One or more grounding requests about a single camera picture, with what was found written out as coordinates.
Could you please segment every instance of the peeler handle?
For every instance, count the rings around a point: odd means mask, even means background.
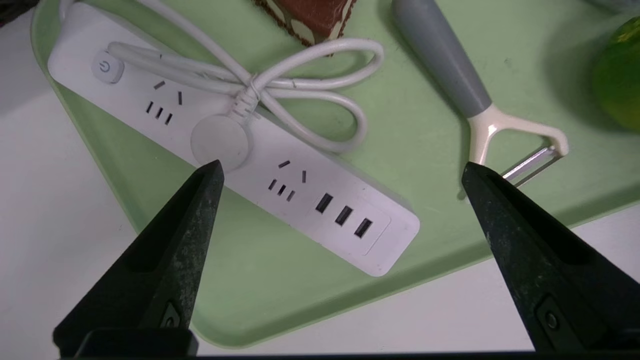
[[[489,94],[434,0],[393,0],[392,12],[400,32],[466,118],[489,108]]]

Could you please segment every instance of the outlet slot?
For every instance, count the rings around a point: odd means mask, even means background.
[[[331,202],[331,200],[333,200],[333,196],[326,193],[322,197],[322,199],[320,199],[320,202],[318,202],[318,205],[316,206],[316,211],[319,212],[320,214],[324,213],[324,211],[326,210],[326,207],[329,206],[329,203]]]
[[[360,223],[360,226],[358,226],[358,229],[356,229],[356,232],[354,233],[354,235],[362,239],[362,237],[364,236],[364,234],[365,234],[365,233],[367,232],[367,230],[369,230],[369,228],[371,227],[371,224],[373,224],[373,222],[372,222],[371,220],[369,220],[368,218],[365,218],[365,219]]]
[[[344,225],[344,222],[347,221],[347,219],[349,218],[349,215],[351,215],[352,212],[353,212],[353,209],[351,209],[349,206],[345,206],[344,209],[342,209],[342,211],[340,212],[340,215],[338,215],[338,217],[335,218],[335,223],[340,226]]]

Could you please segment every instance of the lime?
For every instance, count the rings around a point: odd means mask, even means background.
[[[640,131],[640,17],[611,37],[593,70],[601,107],[622,126]]]

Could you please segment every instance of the green tray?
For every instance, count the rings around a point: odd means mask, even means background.
[[[174,26],[132,1],[91,1],[138,25],[178,53],[213,61]],[[250,0],[167,1],[252,72],[302,49]],[[560,221],[575,225],[640,199],[640,136],[593,105],[589,63],[605,31],[622,24],[582,1],[441,1],[496,103],[564,130],[572,151],[523,190]],[[42,1],[33,47],[45,73],[59,31],[57,0]],[[389,0],[360,0],[348,37],[381,42],[380,71],[343,94],[369,117],[364,144],[343,159],[408,199],[420,233],[384,277],[365,275],[230,190],[223,192],[191,321],[206,340],[244,347],[443,276],[490,256],[469,205],[458,199],[468,126],[406,50]],[[361,54],[323,58],[308,76],[361,66]],[[194,170],[80,96],[51,85],[136,230],[143,229]],[[334,139],[353,132],[332,105],[287,101],[303,123]],[[489,166],[501,171],[541,145],[535,136],[494,139]]]

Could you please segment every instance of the electrical outlet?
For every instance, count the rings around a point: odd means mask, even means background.
[[[49,72],[71,91],[200,166],[192,152],[191,135],[202,119],[225,114],[233,99],[182,86],[114,58],[112,63],[95,63],[105,58],[96,54],[104,53],[114,41],[157,48],[140,33],[121,19],[76,3],[52,50]],[[96,76],[96,69],[121,73]],[[384,189],[261,113],[266,114],[256,111],[244,127],[250,151],[237,168],[225,171],[225,186],[367,274],[388,272],[417,234],[418,218],[385,195]],[[209,136],[220,135],[205,134],[206,139]]]

